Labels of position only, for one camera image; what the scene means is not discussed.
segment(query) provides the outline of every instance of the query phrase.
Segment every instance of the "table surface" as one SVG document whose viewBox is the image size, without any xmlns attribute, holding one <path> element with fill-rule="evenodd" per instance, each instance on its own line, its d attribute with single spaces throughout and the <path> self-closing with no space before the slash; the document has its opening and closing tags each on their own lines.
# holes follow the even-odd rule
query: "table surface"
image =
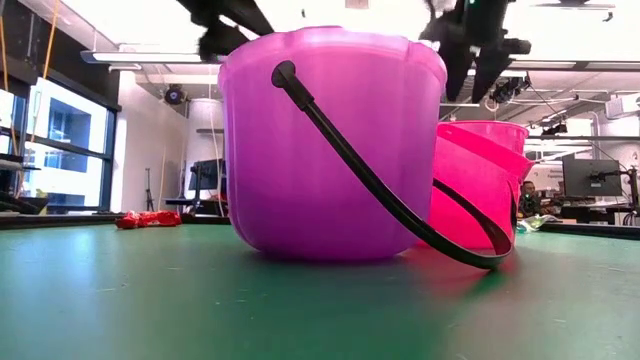
<svg viewBox="0 0 640 360">
<path fill-rule="evenodd" d="M 522 235 L 500 272 L 416 247 L 273 262 L 229 226 L 0 232 L 2 359 L 638 359 L 640 242 Z"/>
</svg>

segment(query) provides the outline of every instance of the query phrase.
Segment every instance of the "white pillar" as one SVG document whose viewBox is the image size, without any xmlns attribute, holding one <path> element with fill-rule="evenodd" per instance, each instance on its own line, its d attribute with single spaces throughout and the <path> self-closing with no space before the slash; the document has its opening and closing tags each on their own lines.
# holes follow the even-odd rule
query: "white pillar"
<svg viewBox="0 0 640 360">
<path fill-rule="evenodd" d="M 189 126 L 186 149 L 186 181 L 185 195 L 192 198 L 194 191 L 189 191 L 191 172 L 189 169 L 196 161 L 213 160 L 224 156 L 224 135 L 211 133 L 211 129 L 223 128 L 222 102 L 214 99 L 192 99 L 189 102 Z M 207 133 L 198 133 L 198 129 L 206 129 Z"/>
</svg>

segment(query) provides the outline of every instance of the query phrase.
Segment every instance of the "red object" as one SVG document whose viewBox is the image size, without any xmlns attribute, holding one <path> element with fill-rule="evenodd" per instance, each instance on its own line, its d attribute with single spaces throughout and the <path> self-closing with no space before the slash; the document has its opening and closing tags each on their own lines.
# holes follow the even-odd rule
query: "red object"
<svg viewBox="0 0 640 360">
<path fill-rule="evenodd" d="M 136 213 L 130 211 L 122 219 L 116 220 L 118 229 L 130 230 L 151 226 L 173 227 L 182 224 L 180 214 L 171 211 Z"/>
</svg>

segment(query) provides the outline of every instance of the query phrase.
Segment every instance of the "person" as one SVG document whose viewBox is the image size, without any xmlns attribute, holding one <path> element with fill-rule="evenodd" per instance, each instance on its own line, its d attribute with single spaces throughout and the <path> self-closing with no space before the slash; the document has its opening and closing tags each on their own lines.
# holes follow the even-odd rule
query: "person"
<svg viewBox="0 0 640 360">
<path fill-rule="evenodd" d="M 522 193 L 518 202 L 518 217 L 528 218 L 540 214 L 540 198 L 536 195 L 536 186 L 533 181 L 522 183 Z"/>
</svg>

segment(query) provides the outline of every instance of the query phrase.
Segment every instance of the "robotic arm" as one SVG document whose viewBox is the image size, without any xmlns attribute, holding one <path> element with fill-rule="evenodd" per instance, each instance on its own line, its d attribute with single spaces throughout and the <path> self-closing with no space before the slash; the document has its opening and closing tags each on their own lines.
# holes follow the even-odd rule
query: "robotic arm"
<svg viewBox="0 0 640 360">
<path fill-rule="evenodd" d="M 228 55 L 249 41 L 237 28 L 222 23 L 220 15 L 260 36 L 273 32 L 254 0 L 177 1 L 189 10 L 195 24 L 207 28 L 199 46 L 200 57 L 207 62 L 213 61 L 216 55 Z M 505 38 L 507 31 L 502 28 L 507 5 L 515 1 L 456 0 L 452 10 L 436 18 L 434 0 L 425 0 L 431 10 L 431 21 L 420 38 L 440 42 L 438 53 L 449 73 L 447 99 L 454 101 L 458 97 L 474 61 L 472 101 L 477 103 L 511 64 L 511 55 L 530 52 L 528 41 Z"/>
</svg>

